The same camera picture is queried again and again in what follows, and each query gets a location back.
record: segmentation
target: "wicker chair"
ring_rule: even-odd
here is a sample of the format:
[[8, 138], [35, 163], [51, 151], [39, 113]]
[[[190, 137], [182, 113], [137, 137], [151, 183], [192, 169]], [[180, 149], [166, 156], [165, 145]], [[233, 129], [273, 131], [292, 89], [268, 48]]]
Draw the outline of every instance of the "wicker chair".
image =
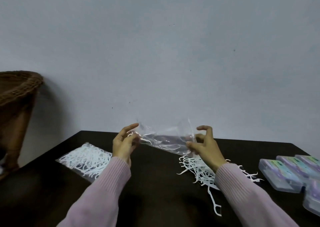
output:
[[6, 152], [0, 179], [19, 168], [23, 139], [42, 82], [42, 76], [35, 72], [0, 72], [0, 148]]

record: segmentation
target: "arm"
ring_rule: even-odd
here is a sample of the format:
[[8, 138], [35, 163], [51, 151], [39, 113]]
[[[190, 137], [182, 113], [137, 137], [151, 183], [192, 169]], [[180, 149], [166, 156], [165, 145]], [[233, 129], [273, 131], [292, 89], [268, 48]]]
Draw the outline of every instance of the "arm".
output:
[[134, 123], [124, 127], [114, 138], [109, 164], [71, 206], [58, 227], [116, 226], [118, 199], [131, 176], [130, 154], [138, 143], [138, 135], [128, 136], [128, 132], [137, 126]]
[[272, 201], [267, 192], [247, 178], [236, 164], [220, 166], [214, 182], [243, 226], [298, 227], [286, 212]]
[[187, 146], [200, 155], [216, 173], [214, 183], [223, 192], [234, 212], [245, 227], [298, 226], [270, 196], [248, 179], [236, 164], [227, 164], [214, 140], [212, 128], [199, 126], [206, 135], [197, 134], [203, 143], [187, 142]]

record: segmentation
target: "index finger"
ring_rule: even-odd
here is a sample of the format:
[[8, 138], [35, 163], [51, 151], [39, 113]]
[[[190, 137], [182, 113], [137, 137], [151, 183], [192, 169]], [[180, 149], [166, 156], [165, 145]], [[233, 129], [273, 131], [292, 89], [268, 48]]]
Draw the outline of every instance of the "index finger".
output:
[[138, 127], [138, 125], [139, 125], [138, 123], [133, 123], [133, 124], [130, 124], [129, 126], [124, 127], [114, 139], [122, 141], [124, 136], [126, 135], [126, 133], [128, 131]]
[[207, 125], [201, 125], [199, 127], [197, 127], [197, 130], [206, 130], [206, 136], [210, 136], [210, 137], [214, 137], [214, 134], [212, 133], [212, 127], [211, 126], [207, 126]]

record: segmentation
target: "table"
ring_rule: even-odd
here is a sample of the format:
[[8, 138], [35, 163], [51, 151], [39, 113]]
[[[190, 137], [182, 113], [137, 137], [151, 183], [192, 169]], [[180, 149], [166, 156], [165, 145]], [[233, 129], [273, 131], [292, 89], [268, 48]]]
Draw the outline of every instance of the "table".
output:
[[[90, 183], [55, 160], [85, 142], [112, 152], [117, 133], [80, 131], [42, 156], [0, 181], [1, 226], [56, 226]], [[306, 154], [290, 143], [216, 139], [226, 159], [258, 172], [260, 158]], [[147, 145], [131, 156], [132, 177], [119, 199], [117, 226], [241, 226], [220, 191], [211, 189], [222, 205], [222, 217], [215, 215], [207, 187], [194, 184], [179, 156]], [[267, 181], [258, 183], [273, 201], [300, 226], [319, 226], [320, 217], [302, 206], [303, 194], [274, 190]]]

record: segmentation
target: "pink sweater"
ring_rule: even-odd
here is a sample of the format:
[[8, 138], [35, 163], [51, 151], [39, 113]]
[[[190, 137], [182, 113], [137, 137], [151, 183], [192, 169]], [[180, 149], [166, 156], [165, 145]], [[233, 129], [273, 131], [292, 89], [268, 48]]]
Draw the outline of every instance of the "pink sweater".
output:
[[[118, 198], [131, 176], [126, 162], [113, 157], [99, 178], [76, 201], [58, 227], [114, 227]], [[236, 164], [222, 165], [215, 184], [223, 192], [243, 226], [298, 226], [270, 196], [248, 179]]]

